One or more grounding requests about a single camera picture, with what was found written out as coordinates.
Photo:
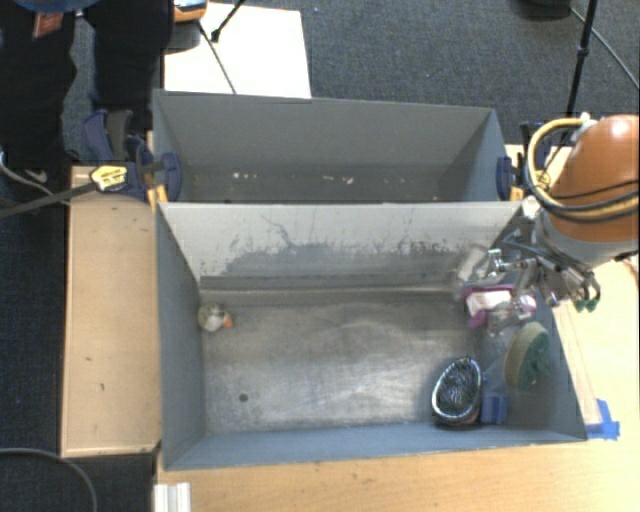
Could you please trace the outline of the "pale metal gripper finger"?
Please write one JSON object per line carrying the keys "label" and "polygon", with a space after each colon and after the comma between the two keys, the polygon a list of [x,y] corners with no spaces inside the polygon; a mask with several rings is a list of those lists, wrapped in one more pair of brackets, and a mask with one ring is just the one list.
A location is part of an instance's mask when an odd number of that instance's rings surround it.
{"label": "pale metal gripper finger", "polygon": [[537,311],[537,302],[532,295],[522,295],[501,302],[487,316],[487,332],[497,336],[507,327],[529,321]]}
{"label": "pale metal gripper finger", "polygon": [[494,259],[489,250],[472,246],[462,253],[455,270],[455,284],[460,293],[472,288],[484,288],[499,285],[505,275],[494,267]]}

